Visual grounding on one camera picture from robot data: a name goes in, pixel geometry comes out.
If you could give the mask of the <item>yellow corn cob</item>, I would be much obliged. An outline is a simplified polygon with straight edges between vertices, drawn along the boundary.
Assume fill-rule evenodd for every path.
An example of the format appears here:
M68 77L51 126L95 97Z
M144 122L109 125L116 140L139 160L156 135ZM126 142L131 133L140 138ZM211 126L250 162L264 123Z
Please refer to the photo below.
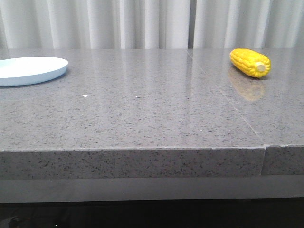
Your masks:
M229 54L232 64L247 76L262 78L271 70L270 59L256 51L236 48Z

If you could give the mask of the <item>light blue round plate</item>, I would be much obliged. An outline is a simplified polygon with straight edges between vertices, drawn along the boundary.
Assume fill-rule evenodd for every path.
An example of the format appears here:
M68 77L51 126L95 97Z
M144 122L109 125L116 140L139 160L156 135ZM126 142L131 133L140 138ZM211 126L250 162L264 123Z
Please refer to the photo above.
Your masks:
M19 57L0 61L0 86L27 86L62 76L68 61L58 57Z

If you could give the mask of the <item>white pleated curtain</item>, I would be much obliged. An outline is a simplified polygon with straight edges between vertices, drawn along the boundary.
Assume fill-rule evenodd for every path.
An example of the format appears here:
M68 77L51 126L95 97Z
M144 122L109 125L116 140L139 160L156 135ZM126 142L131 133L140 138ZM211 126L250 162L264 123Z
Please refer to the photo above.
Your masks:
M301 48L301 0L3 0L12 48Z

